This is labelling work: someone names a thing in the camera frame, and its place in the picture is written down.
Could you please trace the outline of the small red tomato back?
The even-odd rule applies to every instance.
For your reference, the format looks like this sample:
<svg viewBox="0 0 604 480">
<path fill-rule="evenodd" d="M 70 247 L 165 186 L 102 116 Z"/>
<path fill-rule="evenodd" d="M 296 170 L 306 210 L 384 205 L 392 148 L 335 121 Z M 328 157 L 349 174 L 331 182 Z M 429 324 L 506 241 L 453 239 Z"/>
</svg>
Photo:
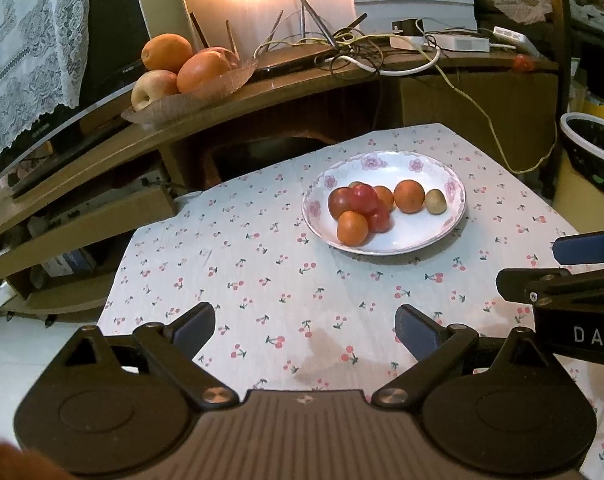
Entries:
<svg viewBox="0 0 604 480">
<path fill-rule="evenodd" d="M 381 207 L 375 209 L 367 216 L 368 230 L 371 233 L 385 233 L 391 229 L 392 220 L 390 212 Z"/>
</svg>

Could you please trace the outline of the small red tomato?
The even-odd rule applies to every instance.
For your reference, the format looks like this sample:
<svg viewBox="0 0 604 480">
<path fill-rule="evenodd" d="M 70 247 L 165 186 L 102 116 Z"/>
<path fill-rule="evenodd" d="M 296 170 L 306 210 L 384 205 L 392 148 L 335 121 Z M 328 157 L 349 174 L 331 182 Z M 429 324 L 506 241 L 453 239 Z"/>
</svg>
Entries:
<svg viewBox="0 0 604 480">
<path fill-rule="evenodd" d="M 379 198 L 370 185 L 364 183 L 353 188 L 352 211 L 367 216 L 378 207 L 378 204 Z"/>
<path fill-rule="evenodd" d="M 381 207 L 375 209 L 367 216 L 368 230 L 371 233 L 385 233 L 391 229 L 392 220 L 390 212 Z"/>
</svg>

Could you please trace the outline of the orange tangerine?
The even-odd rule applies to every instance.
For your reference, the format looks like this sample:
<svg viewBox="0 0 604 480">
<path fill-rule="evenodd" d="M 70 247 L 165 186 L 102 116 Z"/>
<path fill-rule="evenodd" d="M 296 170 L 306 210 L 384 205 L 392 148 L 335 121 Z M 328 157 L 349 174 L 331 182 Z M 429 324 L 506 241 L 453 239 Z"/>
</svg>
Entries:
<svg viewBox="0 0 604 480">
<path fill-rule="evenodd" d="M 424 188 L 415 180 L 403 180 L 393 191 L 395 206 L 404 214 L 416 214 L 424 206 Z"/>
<path fill-rule="evenodd" d="M 392 211 L 394 207 L 394 196 L 393 193 L 383 185 L 376 185 L 374 187 L 379 200 L 387 208 L 387 211 Z"/>
<path fill-rule="evenodd" d="M 337 237 L 343 245 L 360 246 L 368 237 L 367 219 L 358 212 L 345 211 L 338 219 Z"/>
</svg>

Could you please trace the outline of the large dark red tomato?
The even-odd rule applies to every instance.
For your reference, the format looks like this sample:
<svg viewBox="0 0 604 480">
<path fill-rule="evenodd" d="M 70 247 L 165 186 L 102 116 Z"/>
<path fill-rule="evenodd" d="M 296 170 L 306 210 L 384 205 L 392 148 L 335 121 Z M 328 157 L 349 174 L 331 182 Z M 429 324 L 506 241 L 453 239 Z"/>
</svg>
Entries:
<svg viewBox="0 0 604 480">
<path fill-rule="evenodd" d="M 329 213 L 338 221 L 342 214 L 352 209 L 353 189 L 349 186 L 335 188 L 328 197 Z"/>
</svg>

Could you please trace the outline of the yellow trash bin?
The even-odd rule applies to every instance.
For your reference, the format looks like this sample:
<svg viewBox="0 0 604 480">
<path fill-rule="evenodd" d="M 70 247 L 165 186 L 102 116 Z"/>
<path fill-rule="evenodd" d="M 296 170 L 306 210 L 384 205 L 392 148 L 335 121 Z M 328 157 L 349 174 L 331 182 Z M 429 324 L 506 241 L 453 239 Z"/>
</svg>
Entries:
<svg viewBox="0 0 604 480">
<path fill-rule="evenodd" d="M 552 206 L 578 232 L 604 228 L 604 119 L 578 112 L 560 118 L 561 160 Z"/>
</svg>

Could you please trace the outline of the white floral porcelain bowl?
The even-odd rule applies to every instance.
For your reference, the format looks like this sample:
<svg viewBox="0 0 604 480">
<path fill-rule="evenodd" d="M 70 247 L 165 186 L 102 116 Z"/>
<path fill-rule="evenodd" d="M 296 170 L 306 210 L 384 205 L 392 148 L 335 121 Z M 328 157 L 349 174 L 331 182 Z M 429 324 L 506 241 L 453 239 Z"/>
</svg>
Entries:
<svg viewBox="0 0 604 480">
<path fill-rule="evenodd" d="M 424 209 L 403 214 L 395 209 L 389 232 L 369 235 L 357 247 L 340 242 L 338 221 L 329 212 L 331 191 L 355 181 L 392 190 L 403 180 L 414 180 L 427 192 L 441 192 L 446 203 L 444 212 L 432 214 Z M 456 228 L 465 209 L 466 188 L 456 172 L 444 162 L 417 152 L 375 151 L 336 162 L 308 186 L 302 198 L 303 218 L 315 235 L 334 248 L 366 256 L 402 255 L 428 247 Z"/>
</svg>

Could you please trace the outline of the wooden tv cabinet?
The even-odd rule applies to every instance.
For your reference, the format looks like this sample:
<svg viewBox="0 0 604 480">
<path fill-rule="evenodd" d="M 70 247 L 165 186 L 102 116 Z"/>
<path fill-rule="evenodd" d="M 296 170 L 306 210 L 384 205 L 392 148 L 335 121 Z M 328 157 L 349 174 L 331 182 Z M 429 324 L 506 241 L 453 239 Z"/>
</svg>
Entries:
<svg viewBox="0 0 604 480">
<path fill-rule="evenodd" d="M 168 218 L 176 198 L 374 130 L 446 125 L 499 162 L 534 166 L 555 140 L 558 64 L 512 70 L 508 52 L 447 53 L 404 78 L 310 68 L 246 84 L 220 104 L 164 126 L 121 117 L 127 97 L 63 135 L 70 159 L 0 202 L 0 277 L 9 313 L 44 318 L 101 307 L 124 237 Z"/>
</svg>

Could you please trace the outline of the cherry print tablecloth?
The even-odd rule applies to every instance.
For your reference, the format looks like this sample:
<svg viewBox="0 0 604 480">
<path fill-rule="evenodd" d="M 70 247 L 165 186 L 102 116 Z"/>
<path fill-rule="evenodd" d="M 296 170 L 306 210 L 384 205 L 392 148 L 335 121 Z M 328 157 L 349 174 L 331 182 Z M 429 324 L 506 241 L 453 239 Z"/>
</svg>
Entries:
<svg viewBox="0 0 604 480">
<path fill-rule="evenodd" d="M 339 160 L 416 151 L 464 182 L 466 219 L 439 243 L 398 257 L 339 252 L 306 226 L 302 196 Z M 99 319 L 103 333 L 171 322 L 206 301 L 216 332 L 198 363 L 239 394 L 250 389 L 372 393 L 414 359 L 394 314 L 412 304 L 441 324 L 503 337 L 531 325 L 500 298 L 503 268 L 550 268 L 572 226 L 488 155 L 441 125 L 365 134 L 180 199 L 175 217 L 139 229 Z"/>
</svg>

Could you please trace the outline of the small red object on cabinet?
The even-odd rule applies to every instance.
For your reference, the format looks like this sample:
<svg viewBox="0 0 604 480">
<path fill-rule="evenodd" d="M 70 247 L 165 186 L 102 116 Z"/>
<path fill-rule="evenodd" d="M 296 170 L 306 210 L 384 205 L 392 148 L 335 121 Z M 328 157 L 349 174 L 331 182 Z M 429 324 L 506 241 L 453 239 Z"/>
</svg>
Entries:
<svg viewBox="0 0 604 480">
<path fill-rule="evenodd" d="M 519 74 L 528 74 L 536 70 L 536 59 L 529 55 L 518 54 L 512 62 L 512 70 Z"/>
</svg>

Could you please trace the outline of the white router box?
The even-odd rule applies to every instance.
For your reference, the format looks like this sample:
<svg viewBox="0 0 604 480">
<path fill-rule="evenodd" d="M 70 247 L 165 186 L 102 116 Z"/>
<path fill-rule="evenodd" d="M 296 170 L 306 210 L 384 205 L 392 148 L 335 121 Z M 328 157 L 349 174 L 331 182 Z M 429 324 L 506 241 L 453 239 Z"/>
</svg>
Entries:
<svg viewBox="0 0 604 480">
<path fill-rule="evenodd" d="M 541 52 L 537 50 L 533 42 L 521 32 L 494 26 L 492 34 L 497 44 L 501 47 L 513 47 L 518 52 L 529 55 L 531 58 L 542 58 Z"/>
</svg>

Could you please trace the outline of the woven fruit tray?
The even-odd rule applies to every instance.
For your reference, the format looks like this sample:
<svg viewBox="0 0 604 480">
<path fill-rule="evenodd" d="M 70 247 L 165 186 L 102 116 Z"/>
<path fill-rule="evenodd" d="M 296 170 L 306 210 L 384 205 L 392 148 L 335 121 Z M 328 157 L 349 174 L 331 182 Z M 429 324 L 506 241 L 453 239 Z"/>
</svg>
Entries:
<svg viewBox="0 0 604 480">
<path fill-rule="evenodd" d="M 220 104 L 232 96 L 249 81 L 256 66 L 256 58 L 245 60 L 237 68 L 206 82 L 194 91 L 166 96 L 149 104 L 140 112 L 135 112 L 130 106 L 121 113 L 121 117 L 127 122 L 143 126 L 164 126 L 177 122 L 207 107 Z"/>
</svg>

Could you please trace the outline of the pale apple on tray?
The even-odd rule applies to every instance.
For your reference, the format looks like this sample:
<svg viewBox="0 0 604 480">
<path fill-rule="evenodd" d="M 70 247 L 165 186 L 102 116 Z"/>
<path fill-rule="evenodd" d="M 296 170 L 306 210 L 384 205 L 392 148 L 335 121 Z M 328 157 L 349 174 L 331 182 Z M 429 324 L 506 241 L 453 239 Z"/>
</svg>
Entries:
<svg viewBox="0 0 604 480">
<path fill-rule="evenodd" d="M 166 96 L 179 94 L 177 75 L 169 70 L 150 70 L 140 76 L 134 84 L 131 104 L 135 112 L 140 112 L 149 104 Z"/>
</svg>

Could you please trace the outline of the white power strip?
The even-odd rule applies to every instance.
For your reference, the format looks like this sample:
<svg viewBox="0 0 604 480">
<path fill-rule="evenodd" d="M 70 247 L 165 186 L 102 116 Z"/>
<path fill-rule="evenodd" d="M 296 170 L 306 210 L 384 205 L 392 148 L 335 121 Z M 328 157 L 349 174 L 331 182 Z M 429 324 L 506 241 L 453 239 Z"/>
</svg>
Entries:
<svg viewBox="0 0 604 480">
<path fill-rule="evenodd" d="M 444 52 L 488 53 L 490 40 L 467 29 L 444 29 L 429 32 L 422 18 L 406 18 L 392 23 L 389 44 L 398 50 L 428 52 L 440 48 Z"/>
</svg>

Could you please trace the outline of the front orange on tray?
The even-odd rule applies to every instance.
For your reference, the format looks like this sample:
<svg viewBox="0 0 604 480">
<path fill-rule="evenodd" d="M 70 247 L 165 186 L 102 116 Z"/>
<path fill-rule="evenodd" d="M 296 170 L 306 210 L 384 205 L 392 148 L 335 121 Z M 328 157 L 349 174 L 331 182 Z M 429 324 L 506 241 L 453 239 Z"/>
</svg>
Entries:
<svg viewBox="0 0 604 480">
<path fill-rule="evenodd" d="M 176 78 L 180 93 L 188 93 L 228 73 L 232 66 L 220 52 L 202 51 L 192 56 L 180 69 Z"/>
</svg>

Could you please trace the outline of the orange on tray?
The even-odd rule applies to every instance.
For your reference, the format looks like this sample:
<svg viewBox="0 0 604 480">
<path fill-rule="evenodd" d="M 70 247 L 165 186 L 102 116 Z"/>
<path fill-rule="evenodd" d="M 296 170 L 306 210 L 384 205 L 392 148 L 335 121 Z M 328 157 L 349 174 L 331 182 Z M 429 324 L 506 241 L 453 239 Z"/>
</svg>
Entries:
<svg viewBox="0 0 604 480">
<path fill-rule="evenodd" d="M 162 34 L 145 44 L 140 57 L 147 70 L 168 70 L 177 74 L 193 55 L 194 50 L 186 38 L 177 34 Z"/>
<path fill-rule="evenodd" d="M 188 93 L 228 73 L 232 66 L 220 52 L 202 51 L 192 56 L 180 69 L 176 78 L 180 93 Z"/>
</svg>

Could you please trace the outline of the top orange on tray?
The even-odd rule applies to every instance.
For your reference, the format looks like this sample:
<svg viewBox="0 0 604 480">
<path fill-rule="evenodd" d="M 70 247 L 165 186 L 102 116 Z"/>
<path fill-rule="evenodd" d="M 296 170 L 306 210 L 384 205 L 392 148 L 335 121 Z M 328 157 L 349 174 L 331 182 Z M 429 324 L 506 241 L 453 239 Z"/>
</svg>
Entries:
<svg viewBox="0 0 604 480">
<path fill-rule="evenodd" d="M 194 50 L 186 38 L 177 34 L 162 34 L 145 44 L 140 57 L 147 70 L 168 70 L 177 74 L 193 55 Z"/>
</svg>

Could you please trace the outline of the black television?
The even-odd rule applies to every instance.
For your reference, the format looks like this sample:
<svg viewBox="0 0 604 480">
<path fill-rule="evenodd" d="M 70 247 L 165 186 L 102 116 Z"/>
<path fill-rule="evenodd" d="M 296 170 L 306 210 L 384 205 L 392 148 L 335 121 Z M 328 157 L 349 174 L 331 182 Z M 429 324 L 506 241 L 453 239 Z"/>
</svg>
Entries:
<svg viewBox="0 0 604 480">
<path fill-rule="evenodd" d="M 142 73 L 140 52 L 149 38 L 138 0 L 89 0 L 88 55 L 80 102 L 40 116 L 0 155 L 0 178 L 32 151 L 66 130 L 89 109 L 132 84 Z"/>
</svg>

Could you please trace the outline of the black router with antennas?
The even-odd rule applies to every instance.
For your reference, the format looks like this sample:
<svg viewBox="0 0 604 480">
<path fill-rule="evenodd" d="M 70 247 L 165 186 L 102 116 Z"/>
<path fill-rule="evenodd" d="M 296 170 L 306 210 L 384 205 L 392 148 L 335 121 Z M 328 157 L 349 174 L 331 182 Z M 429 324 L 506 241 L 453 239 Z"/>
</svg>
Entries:
<svg viewBox="0 0 604 480">
<path fill-rule="evenodd" d="M 270 78 L 278 75 L 307 70 L 348 50 L 348 42 L 359 32 L 368 14 L 360 14 L 345 27 L 331 32 L 308 0 L 300 2 L 300 38 L 294 41 L 275 39 L 280 18 L 270 36 L 254 52 L 255 77 Z"/>
</svg>

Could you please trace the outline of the white lace cloth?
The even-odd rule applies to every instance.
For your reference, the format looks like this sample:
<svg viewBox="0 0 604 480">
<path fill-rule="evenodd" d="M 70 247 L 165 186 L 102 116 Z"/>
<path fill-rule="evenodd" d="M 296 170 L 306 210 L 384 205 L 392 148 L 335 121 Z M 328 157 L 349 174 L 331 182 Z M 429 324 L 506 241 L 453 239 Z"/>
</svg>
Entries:
<svg viewBox="0 0 604 480">
<path fill-rule="evenodd" d="M 75 108 L 89 0 L 0 0 L 0 155 L 40 116 Z"/>
</svg>

